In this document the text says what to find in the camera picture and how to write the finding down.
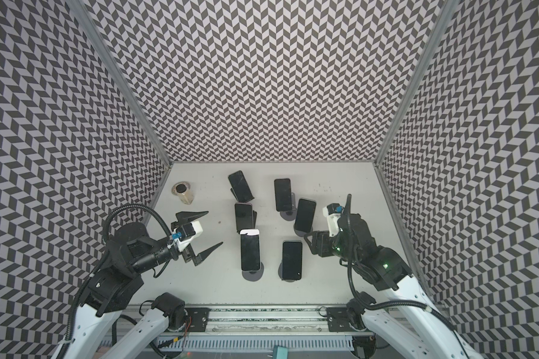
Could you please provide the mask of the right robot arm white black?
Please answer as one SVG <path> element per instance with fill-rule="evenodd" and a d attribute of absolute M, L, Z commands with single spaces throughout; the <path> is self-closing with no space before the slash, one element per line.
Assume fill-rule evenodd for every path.
<path fill-rule="evenodd" d="M 391 248 L 377 245 L 359 214 L 325 212 L 328 229 L 304 236 L 311 253 L 347 268 L 350 324 L 371 331 L 405 358 L 480 358 Z"/>

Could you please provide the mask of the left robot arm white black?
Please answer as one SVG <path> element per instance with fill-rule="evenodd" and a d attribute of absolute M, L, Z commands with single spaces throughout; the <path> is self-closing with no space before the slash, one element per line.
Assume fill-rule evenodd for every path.
<path fill-rule="evenodd" d="M 129 209 L 149 213 L 165 232 L 159 240 L 151 239 L 141 222 L 126 224 L 109 233 L 115 217 Z M 83 281 L 70 307 L 66 333 L 53 354 L 54 358 L 92 358 L 108 331 L 115 332 L 117 321 L 124 317 L 132 297 L 144 284 L 143 273 L 183 258 L 195 266 L 213 251 L 210 247 L 195 254 L 193 239 L 203 233 L 199 218 L 206 212 L 179 212 L 176 220 L 167 225 L 160 215 L 148 206 L 126 204 L 114 209 L 103 225 L 106 251 L 92 272 Z M 150 309 L 134 323 L 133 329 L 120 340 L 114 340 L 105 358 L 136 358 L 146 347 L 160 357 L 168 354 L 157 345 L 157 338 L 171 330 L 175 338 L 187 339 L 192 331 L 203 332 L 209 310 L 188 310 L 182 299 L 163 293 L 151 302 Z"/>

